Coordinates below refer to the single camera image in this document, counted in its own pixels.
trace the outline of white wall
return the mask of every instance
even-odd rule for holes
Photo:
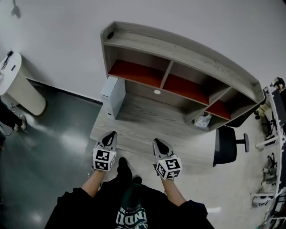
[[[282,0],[16,0],[22,17],[0,1],[0,57],[9,49],[36,66],[35,79],[100,99],[105,71],[100,31],[111,21],[168,30],[237,62],[262,86],[286,73]]]

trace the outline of black office chair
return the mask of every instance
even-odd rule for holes
[[[223,126],[216,129],[213,167],[217,164],[234,162],[237,155],[237,144],[244,144],[245,151],[249,152],[247,134],[244,134],[244,139],[236,140],[236,134],[233,128]]]

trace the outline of wooden shelf board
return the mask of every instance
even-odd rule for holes
[[[225,84],[231,85],[255,102],[260,101],[250,81],[244,80],[238,73],[220,62],[179,45],[120,30],[115,30],[113,37],[105,40],[104,45],[141,51],[174,60],[177,63],[190,66]]]
[[[208,109],[206,109],[206,112],[224,118],[228,121],[231,120],[231,115],[227,109],[227,104],[220,100],[216,101],[213,105],[211,105]]]
[[[179,94],[202,104],[209,105],[209,97],[199,84],[169,74],[163,89],[175,94]]]
[[[110,75],[160,88],[164,72],[140,64],[116,60]]]

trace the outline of circular hole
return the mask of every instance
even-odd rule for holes
[[[154,93],[155,93],[156,95],[160,95],[160,94],[161,94],[161,92],[160,92],[159,90],[155,90]]]

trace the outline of small white box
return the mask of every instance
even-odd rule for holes
[[[115,162],[116,152],[104,149],[93,149],[93,169],[110,171]]]
[[[200,117],[194,120],[194,125],[197,127],[207,127],[211,120],[212,115],[207,112],[203,112]]]
[[[103,107],[109,117],[116,118],[125,94],[125,80],[109,76],[101,90]]]
[[[182,163],[179,157],[158,160],[156,171],[164,180],[178,177],[182,171]]]

